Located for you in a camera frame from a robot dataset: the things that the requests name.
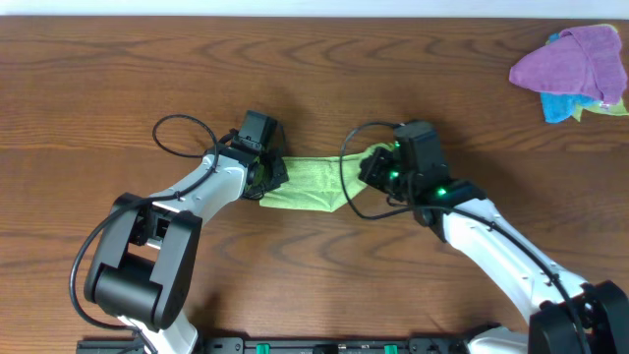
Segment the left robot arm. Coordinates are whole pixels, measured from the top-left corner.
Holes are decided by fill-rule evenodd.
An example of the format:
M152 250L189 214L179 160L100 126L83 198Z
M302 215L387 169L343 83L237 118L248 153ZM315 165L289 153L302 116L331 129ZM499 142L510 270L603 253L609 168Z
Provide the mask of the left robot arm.
M84 296L135 331L147 353L193 353L198 330L183 311L200 232L225 206L288 179L280 149L218 144L170 188L121 195L88 236L97 244Z

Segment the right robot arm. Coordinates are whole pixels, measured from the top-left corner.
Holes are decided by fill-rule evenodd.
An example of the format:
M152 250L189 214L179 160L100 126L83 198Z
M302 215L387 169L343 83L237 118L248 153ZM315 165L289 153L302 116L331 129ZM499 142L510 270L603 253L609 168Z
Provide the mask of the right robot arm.
M403 161L379 147L360 180L404 202L416 220L471 259L510 299L527 333L498 325L464 342L467 353L628 354L628 297L550 259L500 214L474 184L453 179L442 157Z

